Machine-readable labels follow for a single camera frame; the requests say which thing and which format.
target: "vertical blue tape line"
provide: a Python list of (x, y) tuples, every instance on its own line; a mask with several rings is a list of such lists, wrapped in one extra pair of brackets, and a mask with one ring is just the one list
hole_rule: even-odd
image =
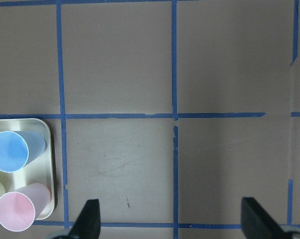
[(176, 5), (177, 0), (172, 0), (171, 8), (172, 8), (172, 32), (171, 32), (171, 65), (172, 65), (172, 114), (174, 120), (177, 120), (177, 45), (176, 45)]
[(179, 181), (178, 181), (178, 127), (173, 129), (173, 238), (178, 239)]
[(299, 2), (300, 0), (294, 0), (294, 26), (293, 26), (293, 59), (291, 65), (294, 64), (298, 57), (299, 48)]
[(293, 222), (293, 180), (289, 180), (289, 189), (288, 189), (288, 225), (291, 225)]
[(57, 54), (58, 54), (58, 76), (59, 76), (59, 99), (61, 114), (61, 149), (62, 149), (62, 169), (63, 169), (63, 196), (64, 196), (64, 226), (69, 228), (68, 212), (68, 190), (67, 190), (67, 135), (66, 135), (66, 110), (64, 91), (64, 69), (62, 59), (62, 35), (61, 35), (61, 0), (56, 2), (56, 23), (57, 23)]

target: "tray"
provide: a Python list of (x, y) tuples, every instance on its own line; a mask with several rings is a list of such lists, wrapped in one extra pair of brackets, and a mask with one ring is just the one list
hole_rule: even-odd
[(14, 173), (3, 173), (0, 171), (0, 182), (4, 185), (6, 192), (31, 183), (42, 183), (47, 186), (51, 193), (51, 200), (38, 216), (37, 220), (46, 219), (52, 214), (55, 208), (50, 129), (40, 119), (0, 119), (0, 132), (5, 130), (34, 131), (41, 134), (46, 141), (44, 153), (30, 164)]

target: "black object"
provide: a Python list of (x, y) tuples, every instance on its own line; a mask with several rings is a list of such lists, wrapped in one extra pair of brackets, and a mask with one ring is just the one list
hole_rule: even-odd
[(247, 239), (300, 239), (300, 232), (284, 232), (254, 198), (242, 198), (241, 228)]
[(88, 200), (69, 234), (54, 239), (98, 239), (100, 228), (99, 200)]

